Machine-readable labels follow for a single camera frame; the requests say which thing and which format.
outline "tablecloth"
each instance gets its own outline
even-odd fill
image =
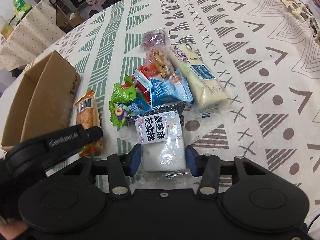
[[[29,64],[64,35],[56,23],[56,10],[49,0],[41,0],[21,20],[0,49],[0,69],[11,71]]]
[[[245,156],[304,190],[311,207],[320,204],[320,47],[279,0],[123,0],[47,49],[35,62],[55,49],[82,75],[77,97],[96,91],[102,158],[138,142],[134,126],[112,126],[108,102],[113,84],[145,60],[141,34],[162,27],[171,44],[191,44],[232,102],[231,111],[200,119],[185,109],[185,145],[222,160]],[[195,189],[200,179],[136,175],[130,187]],[[108,191],[107,177],[97,185]],[[220,191],[231,185],[220,178]]]

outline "polka dot fabric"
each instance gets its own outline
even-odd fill
[[[0,69],[11,71],[30,63],[64,35],[56,25],[56,10],[49,0],[41,0],[22,19],[0,50]]]

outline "cardboard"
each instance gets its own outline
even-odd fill
[[[68,127],[79,83],[76,69],[56,51],[26,71],[5,123],[2,149]]]
[[[68,22],[73,28],[84,22],[79,11],[76,11],[74,14],[75,17],[72,20],[70,20],[70,17],[68,17]]]

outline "snack pile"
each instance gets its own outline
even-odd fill
[[[141,50],[145,63],[114,84],[109,102],[114,126],[135,123],[147,172],[186,168],[182,112],[202,116],[229,105],[228,96],[210,68],[189,44],[170,46],[166,30],[145,33]]]

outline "blue wrapped candy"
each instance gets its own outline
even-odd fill
[[[193,101],[188,83],[179,69],[173,72],[169,79],[164,82],[151,78],[150,96],[152,107],[170,103],[177,99],[186,102]]]
[[[132,115],[136,115],[148,111],[151,107],[141,95],[137,94],[136,99],[128,105],[128,108],[132,112]]]

